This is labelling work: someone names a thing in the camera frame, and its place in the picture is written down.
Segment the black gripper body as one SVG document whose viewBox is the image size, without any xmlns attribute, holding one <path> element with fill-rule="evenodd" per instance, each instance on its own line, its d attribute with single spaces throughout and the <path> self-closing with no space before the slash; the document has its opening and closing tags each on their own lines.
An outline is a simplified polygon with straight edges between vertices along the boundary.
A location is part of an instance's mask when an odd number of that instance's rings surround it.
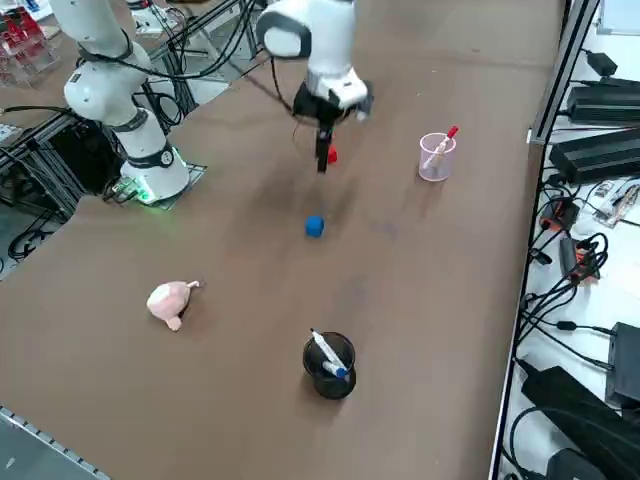
<svg viewBox="0 0 640 480">
<path fill-rule="evenodd" d="M 327 99 L 313 95 L 306 83 L 300 85 L 292 106 L 294 115 L 315 119 L 319 125 L 340 123 L 355 110 L 356 105 L 341 107 L 333 90 L 329 90 Z"/>
</svg>

